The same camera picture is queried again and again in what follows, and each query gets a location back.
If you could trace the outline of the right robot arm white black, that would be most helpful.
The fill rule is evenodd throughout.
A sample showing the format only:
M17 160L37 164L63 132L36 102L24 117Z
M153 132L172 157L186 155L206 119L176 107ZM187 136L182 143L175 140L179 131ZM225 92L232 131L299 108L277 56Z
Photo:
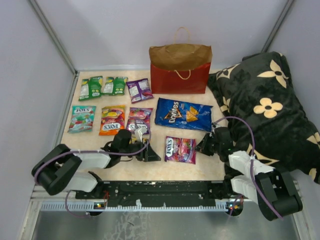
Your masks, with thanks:
M217 154L226 166L240 173L223 185L227 197L243 195L255 202L269 221L302 211L303 203L290 173L236 148L227 127L207 133L195 149L207 156Z

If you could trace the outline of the purple candy bag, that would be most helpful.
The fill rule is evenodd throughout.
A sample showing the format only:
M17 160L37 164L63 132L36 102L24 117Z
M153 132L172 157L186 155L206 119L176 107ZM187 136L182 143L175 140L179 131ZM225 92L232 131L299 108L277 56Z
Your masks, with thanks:
M132 104L154 98L147 78L128 81L126 85Z
M166 136L164 147L164 161L196 164L196 140Z
M140 127L150 128L153 108L131 107L127 120L126 129L132 133Z

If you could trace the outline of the black floral pillow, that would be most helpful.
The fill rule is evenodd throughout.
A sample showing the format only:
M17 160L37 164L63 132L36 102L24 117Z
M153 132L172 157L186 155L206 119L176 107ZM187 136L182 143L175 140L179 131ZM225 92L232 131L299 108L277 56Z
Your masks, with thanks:
M207 82L235 146L266 165L300 170L320 181L320 134L295 94L286 57L276 51L244 58Z

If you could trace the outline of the colourful candy bag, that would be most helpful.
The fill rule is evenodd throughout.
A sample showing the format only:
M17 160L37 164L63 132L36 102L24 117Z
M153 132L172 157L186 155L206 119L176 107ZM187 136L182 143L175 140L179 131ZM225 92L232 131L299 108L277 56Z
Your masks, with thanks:
M68 133L91 132L95 118L96 106L74 105L71 111L71 119Z

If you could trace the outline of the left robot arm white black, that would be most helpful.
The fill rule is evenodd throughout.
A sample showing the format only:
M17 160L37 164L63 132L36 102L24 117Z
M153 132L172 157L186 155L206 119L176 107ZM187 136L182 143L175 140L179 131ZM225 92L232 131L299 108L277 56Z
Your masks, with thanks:
M32 169L36 184L50 196L62 191L82 191L97 199L103 195L102 180L90 169L112 168L122 157L136 158L141 162L159 162L161 157L152 149L150 140L144 140L146 127L135 131L132 139L129 130L121 129L110 143L98 150L72 150L61 143L51 150Z

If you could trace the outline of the blue tortilla chips bag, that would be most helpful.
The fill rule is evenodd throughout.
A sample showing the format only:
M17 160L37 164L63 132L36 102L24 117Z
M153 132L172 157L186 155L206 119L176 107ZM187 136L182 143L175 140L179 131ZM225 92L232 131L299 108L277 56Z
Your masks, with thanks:
M210 132L212 106L159 98L154 122L164 127Z

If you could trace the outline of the red brown paper bag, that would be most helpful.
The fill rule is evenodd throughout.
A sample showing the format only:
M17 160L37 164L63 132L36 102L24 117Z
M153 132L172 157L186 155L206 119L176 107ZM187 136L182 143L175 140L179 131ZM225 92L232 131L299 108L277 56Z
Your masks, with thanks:
M204 94L213 53L210 45L172 43L151 46L150 84L154 94Z

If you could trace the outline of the green yellow snack bag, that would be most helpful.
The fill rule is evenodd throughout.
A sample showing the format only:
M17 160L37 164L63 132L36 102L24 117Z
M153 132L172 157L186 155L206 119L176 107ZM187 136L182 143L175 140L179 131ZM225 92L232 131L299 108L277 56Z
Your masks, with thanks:
M93 76L90 78L82 79L79 101L86 101L91 99L100 98L101 88L103 83L103 76Z
M101 94L104 96L123 96L128 78L124 76L106 77Z

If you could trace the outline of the orange candy bag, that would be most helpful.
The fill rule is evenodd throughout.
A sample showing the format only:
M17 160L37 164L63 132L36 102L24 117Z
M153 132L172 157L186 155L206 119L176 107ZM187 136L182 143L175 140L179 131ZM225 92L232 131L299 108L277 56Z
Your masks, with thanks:
M125 108L125 105L114 105L101 109L100 136L115 136L125 128Z

